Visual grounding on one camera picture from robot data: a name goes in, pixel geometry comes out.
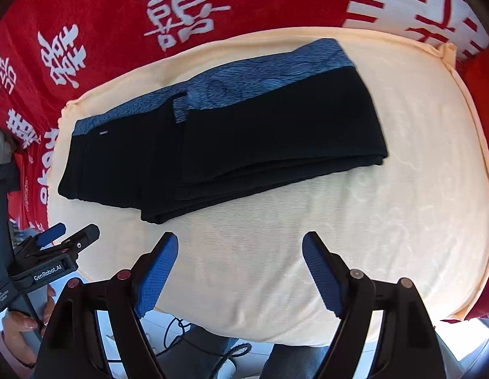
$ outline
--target pink sleeve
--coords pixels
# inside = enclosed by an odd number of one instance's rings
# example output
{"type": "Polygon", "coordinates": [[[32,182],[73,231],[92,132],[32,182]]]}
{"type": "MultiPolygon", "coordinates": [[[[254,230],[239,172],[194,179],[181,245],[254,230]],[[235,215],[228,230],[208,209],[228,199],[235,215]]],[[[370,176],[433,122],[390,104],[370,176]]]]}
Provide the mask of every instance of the pink sleeve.
{"type": "Polygon", "coordinates": [[[28,379],[30,377],[33,370],[18,362],[8,348],[6,348],[2,332],[0,332],[0,353],[3,354],[4,359],[9,363],[20,379],[28,379]]]}

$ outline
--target blue waistband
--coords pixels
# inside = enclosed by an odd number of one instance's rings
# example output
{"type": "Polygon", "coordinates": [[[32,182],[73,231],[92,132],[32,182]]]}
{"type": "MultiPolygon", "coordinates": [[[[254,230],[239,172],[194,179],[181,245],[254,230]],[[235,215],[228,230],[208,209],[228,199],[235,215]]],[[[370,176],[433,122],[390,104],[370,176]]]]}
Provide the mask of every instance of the blue waistband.
{"type": "Polygon", "coordinates": [[[134,98],[104,114],[77,121],[73,136],[86,134],[118,118],[153,111],[176,94],[186,93],[173,101],[175,119],[179,123],[186,119],[189,110],[229,106],[342,67],[354,67],[354,64],[336,40],[324,38],[292,52],[219,65],[190,80],[134,98]]]}

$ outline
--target red fabric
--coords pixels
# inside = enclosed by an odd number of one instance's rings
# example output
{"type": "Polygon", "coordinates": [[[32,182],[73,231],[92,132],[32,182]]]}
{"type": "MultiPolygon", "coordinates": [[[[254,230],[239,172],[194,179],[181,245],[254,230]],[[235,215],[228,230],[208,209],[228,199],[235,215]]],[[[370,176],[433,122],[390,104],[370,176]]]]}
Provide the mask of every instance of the red fabric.
{"type": "Polygon", "coordinates": [[[451,41],[460,60],[489,42],[463,0],[16,0],[0,22],[0,127],[26,147],[23,206],[11,215],[21,228],[47,227],[46,173],[68,100],[198,44],[295,26],[451,41]]]}
{"type": "MultiPolygon", "coordinates": [[[[465,62],[462,77],[476,104],[489,149],[489,49],[465,62]]],[[[489,278],[478,302],[466,319],[484,316],[488,313],[489,278]]]]}

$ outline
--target blue gripper pad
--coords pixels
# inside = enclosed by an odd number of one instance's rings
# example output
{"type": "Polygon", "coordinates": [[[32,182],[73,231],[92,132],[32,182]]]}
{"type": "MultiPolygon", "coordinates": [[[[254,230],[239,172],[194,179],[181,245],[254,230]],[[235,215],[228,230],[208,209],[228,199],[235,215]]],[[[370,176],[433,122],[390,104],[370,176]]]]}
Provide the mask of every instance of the blue gripper pad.
{"type": "Polygon", "coordinates": [[[39,248],[43,248],[46,245],[52,243],[55,239],[60,238],[66,233],[66,225],[59,222],[57,225],[53,225],[43,233],[36,235],[36,245],[39,248]]]}
{"type": "Polygon", "coordinates": [[[178,238],[170,233],[169,240],[165,243],[164,248],[158,254],[140,285],[135,307],[136,314],[139,318],[143,318],[146,312],[154,308],[177,257],[178,238]]]}
{"type": "Polygon", "coordinates": [[[302,255],[326,308],[333,311],[340,318],[343,313],[341,286],[314,242],[313,235],[311,235],[313,233],[310,232],[304,235],[302,239],[302,255]]]}

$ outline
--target jeans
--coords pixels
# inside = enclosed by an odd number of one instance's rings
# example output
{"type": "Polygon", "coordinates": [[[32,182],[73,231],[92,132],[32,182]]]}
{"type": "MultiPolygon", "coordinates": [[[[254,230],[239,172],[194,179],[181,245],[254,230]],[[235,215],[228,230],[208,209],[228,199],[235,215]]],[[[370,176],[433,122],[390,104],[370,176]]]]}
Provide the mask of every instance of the jeans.
{"type": "MultiPolygon", "coordinates": [[[[198,347],[217,354],[227,353],[237,342],[209,333],[192,325],[185,339],[198,347]]],[[[274,345],[260,379],[312,379],[327,353],[328,347],[274,345]]],[[[197,350],[182,340],[157,358],[168,379],[207,379],[220,356],[197,350]]]]}

